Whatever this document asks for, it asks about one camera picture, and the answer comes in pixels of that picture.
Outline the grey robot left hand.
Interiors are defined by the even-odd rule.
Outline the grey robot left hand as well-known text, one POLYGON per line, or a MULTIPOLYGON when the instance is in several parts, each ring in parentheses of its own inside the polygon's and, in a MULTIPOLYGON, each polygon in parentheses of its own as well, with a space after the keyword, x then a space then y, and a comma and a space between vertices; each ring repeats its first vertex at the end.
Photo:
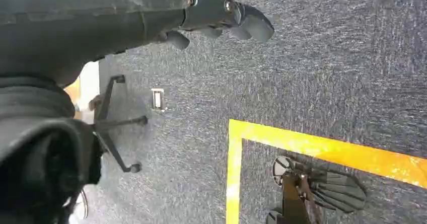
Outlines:
POLYGON ((148 118, 108 121, 112 76, 92 124, 75 119, 65 92, 85 64, 150 43, 185 49, 183 31, 269 40, 257 8, 235 0, 1 0, 1 223, 68 223, 78 195, 97 184, 101 157, 127 166, 108 130, 148 118))

